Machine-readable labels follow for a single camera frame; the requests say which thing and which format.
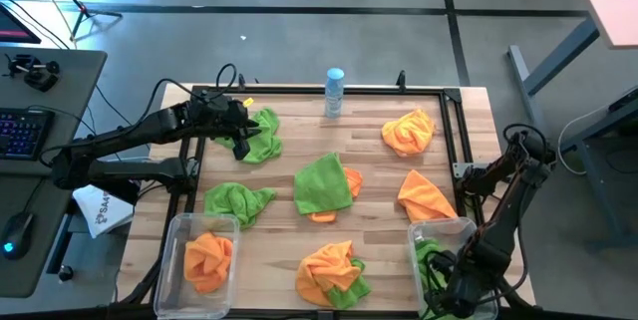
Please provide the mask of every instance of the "concrete floor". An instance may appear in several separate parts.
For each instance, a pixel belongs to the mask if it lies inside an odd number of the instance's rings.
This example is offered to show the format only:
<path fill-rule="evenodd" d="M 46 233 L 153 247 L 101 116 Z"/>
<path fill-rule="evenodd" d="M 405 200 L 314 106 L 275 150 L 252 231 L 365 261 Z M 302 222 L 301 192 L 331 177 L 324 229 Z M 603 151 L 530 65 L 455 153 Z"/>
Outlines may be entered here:
<path fill-rule="evenodd" d="M 443 0 L 84 1 L 181 6 L 444 7 Z M 466 9 L 585 9 L 583 0 L 455 0 L 455 5 Z M 52 5 L 25 6 L 56 33 L 66 35 Z M 67 18 L 74 20 L 75 14 L 69 13 Z M 97 20 L 105 27 L 111 21 L 105 17 Z M 470 82 L 472 86 L 487 87 L 498 129 L 513 122 L 528 122 L 504 56 L 506 47 L 519 45 L 532 69 L 580 21 L 459 17 Z M 88 33 L 91 24 L 85 22 L 81 34 Z M 125 14 L 105 31 L 94 26 L 93 34 L 78 46 L 109 54 L 100 86 L 110 101 L 133 120 L 160 78 L 212 82 L 226 62 L 235 63 L 248 80 L 258 78 L 262 83 L 321 83 L 325 70 L 336 65 L 346 70 L 351 84 L 392 84 L 402 69 L 407 71 L 410 85 L 459 84 L 445 16 L 137 13 Z M 550 136 L 556 139 L 569 120 L 635 86 L 636 57 L 636 51 L 609 51 L 598 40 L 559 74 L 537 96 L 548 115 Z M 94 94 L 90 105 L 100 131 L 120 124 L 99 95 Z M 576 125 L 569 134 L 593 119 Z M 125 156 L 144 156 L 146 152 L 137 149 Z M 571 313 L 638 317 L 631 295 L 638 290 L 638 274 L 633 271 L 638 249 L 599 254 L 585 250 L 585 241 L 607 235 L 603 220 L 586 179 L 559 166 L 524 220 L 523 237 L 539 305 Z M 68 308 L 70 298 L 81 299 L 77 303 L 87 307 L 108 303 L 124 242 L 120 235 L 96 240 L 82 234 L 74 236 L 65 262 L 84 276 L 73 284 L 60 285 L 53 275 L 43 275 L 33 297 L 0 299 L 0 313 Z"/>

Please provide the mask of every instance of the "clear plastic bin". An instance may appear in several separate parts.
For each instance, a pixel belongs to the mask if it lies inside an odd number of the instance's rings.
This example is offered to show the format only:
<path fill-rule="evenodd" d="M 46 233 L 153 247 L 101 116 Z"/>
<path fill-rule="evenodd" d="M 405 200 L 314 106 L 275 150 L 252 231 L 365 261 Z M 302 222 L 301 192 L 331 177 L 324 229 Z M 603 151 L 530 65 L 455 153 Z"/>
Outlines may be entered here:
<path fill-rule="evenodd" d="M 434 219 L 413 223 L 408 228 L 408 242 L 410 247 L 410 258 L 412 259 L 412 269 L 414 271 L 417 296 L 419 298 L 419 315 L 423 316 L 428 310 L 428 304 L 423 298 L 424 289 L 419 273 L 417 261 L 417 249 L 415 244 L 419 239 L 434 239 L 443 250 L 457 253 L 466 243 L 466 240 L 477 230 L 477 225 L 469 218 L 458 217 L 454 219 Z M 498 315 L 498 305 L 496 301 L 480 305 L 477 307 L 473 319 L 493 320 Z"/>
<path fill-rule="evenodd" d="M 212 232 L 232 241 L 228 279 L 217 290 L 198 294 L 183 278 L 183 256 L 187 241 Z M 239 247 L 239 221 L 233 215 L 184 213 L 170 221 L 161 259 L 154 311 L 158 319 L 220 319 L 230 310 L 234 298 L 235 264 Z"/>

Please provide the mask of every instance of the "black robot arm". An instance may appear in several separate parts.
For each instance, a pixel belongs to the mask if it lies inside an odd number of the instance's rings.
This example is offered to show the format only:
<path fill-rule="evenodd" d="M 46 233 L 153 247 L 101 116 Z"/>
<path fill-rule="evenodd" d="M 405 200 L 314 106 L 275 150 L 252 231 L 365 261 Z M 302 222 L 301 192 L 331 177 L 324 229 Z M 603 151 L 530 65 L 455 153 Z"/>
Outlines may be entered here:
<path fill-rule="evenodd" d="M 509 301 L 520 300 L 504 280 L 514 252 L 514 235 L 534 195 L 555 165 L 555 152 L 540 132 L 514 133 L 505 154 L 486 168 L 469 167 L 456 186 L 465 196 L 488 196 L 496 184 L 513 174 L 491 219 L 482 224 L 456 254 L 436 254 L 426 266 L 447 279 L 445 289 L 429 289 L 426 301 L 435 315 L 472 316 L 476 308 L 494 300 L 484 297 L 500 290 Z"/>
<path fill-rule="evenodd" d="M 164 145 L 185 138 L 233 139 L 237 160 L 250 151 L 247 139 L 257 135 L 258 123 L 248 118 L 241 102 L 228 96 L 193 97 L 190 101 L 149 114 L 126 128 L 74 140 L 53 158 L 53 183 L 62 189 L 93 184 L 135 204 L 139 187 L 131 180 L 156 180 L 169 192 L 194 185 L 192 164 L 179 158 L 161 162 L 108 162 L 98 158 L 145 144 Z"/>

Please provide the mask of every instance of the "keyboard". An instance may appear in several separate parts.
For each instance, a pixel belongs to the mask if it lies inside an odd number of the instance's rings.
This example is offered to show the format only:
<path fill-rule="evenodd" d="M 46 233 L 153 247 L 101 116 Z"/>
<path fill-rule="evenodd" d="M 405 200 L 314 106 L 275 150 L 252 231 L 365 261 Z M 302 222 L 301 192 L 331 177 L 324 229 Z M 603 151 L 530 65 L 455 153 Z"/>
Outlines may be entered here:
<path fill-rule="evenodd" d="M 0 108 L 0 160 L 36 160 L 55 114 Z"/>

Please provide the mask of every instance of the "computer mouse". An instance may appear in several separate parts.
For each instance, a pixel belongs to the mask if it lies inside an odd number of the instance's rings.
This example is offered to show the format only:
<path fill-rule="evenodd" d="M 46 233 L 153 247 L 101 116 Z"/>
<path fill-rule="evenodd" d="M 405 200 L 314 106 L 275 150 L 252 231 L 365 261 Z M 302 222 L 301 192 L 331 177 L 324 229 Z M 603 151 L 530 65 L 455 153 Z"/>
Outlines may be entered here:
<path fill-rule="evenodd" d="M 5 258 L 17 260 L 29 251 L 34 217 L 33 213 L 22 211 L 9 218 L 0 237 Z"/>

